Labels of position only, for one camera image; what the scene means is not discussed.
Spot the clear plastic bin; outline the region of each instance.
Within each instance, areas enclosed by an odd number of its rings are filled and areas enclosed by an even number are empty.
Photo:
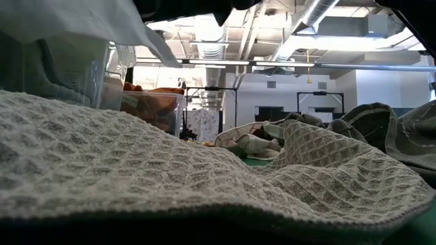
[[[113,43],[75,34],[22,45],[0,33],[0,88],[119,110],[125,74],[133,64],[126,59],[131,54],[121,49],[122,55],[117,55],[118,49]],[[105,103],[110,97],[118,97],[118,104]]]
[[[121,111],[175,136],[180,134],[184,108],[184,96],[175,93],[124,91],[121,102]]]

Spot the green table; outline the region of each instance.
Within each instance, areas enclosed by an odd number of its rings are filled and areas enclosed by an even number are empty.
[[[264,166],[268,161],[242,159],[248,166]],[[383,244],[413,244],[435,245],[436,244],[436,202],[427,213],[419,216],[402,229],[391,235]]]

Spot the table surface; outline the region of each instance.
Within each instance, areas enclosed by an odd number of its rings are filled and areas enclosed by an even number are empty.
[[[268,161],[242,159],[249,166],[263,166]],[[427,213],[419,216],[399,231],[392,234],[383,244],[413,244],[435,245],[436,244],[436,202]]]

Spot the ceiling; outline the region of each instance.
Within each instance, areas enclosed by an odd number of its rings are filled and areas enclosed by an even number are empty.
[[[266,7],[266,13],[260,15],[259,7],[253,19],[253,24],[250,28],[250,35],[254,28],[259,28],[256,35],[255,43],[249,51],[249,58],[255,56],[270,56],[281,45],[283,40],[286,40],[290,35],[290,19],[292,14],[298,13],[304,7],[305,0],[269,0]],[[365,17],[369,11],[377,13],[384,9],[377,6],[372,0],[342,0],[337,6],[330,10],[327,16],[342,16],[342,17]],[[241,47],[241,39],[245,29],[249,28],[246,24],[248,11],[234,10],[227,22],[225,23],[225,39],[228,44],[225,49],[225,59],[236,59],[238,51]],[[171,48],[173,54],[178,59],[198,59],[198,50],[195,44],[190,44],[190,41],[196,39],[195,30],[192,18],[178,19],[173,22],[152,23],[149,24],[152,29],[161,29],[164,31],[163,36],[166,43]],[[249,48],[249,39],[244,45],[245,51]],[[311,49],[307,52],[299,52],[298,50],[292,55],[296,61],[323,62],[323,63],[352,63],[358,60],[365,52],[340,52],[329,50]],[[151,58],[153,55],[145,47],[136,48],[136,56],[138,58]],[[312,69],[311,74],[328,75],[333,74],[337,70],[334,69]],[[307,73],[305,68],[296,68],[298,74]]]

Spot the gray towel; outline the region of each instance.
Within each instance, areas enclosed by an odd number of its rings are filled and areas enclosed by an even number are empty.
[[[284,124],[285,149],[266,167],[123,112],[22,93],[0,91],[0,129],[6,225],[213,214],[299,240],[357,244],[390,235],[435,196],[380,150],[295,120]]]

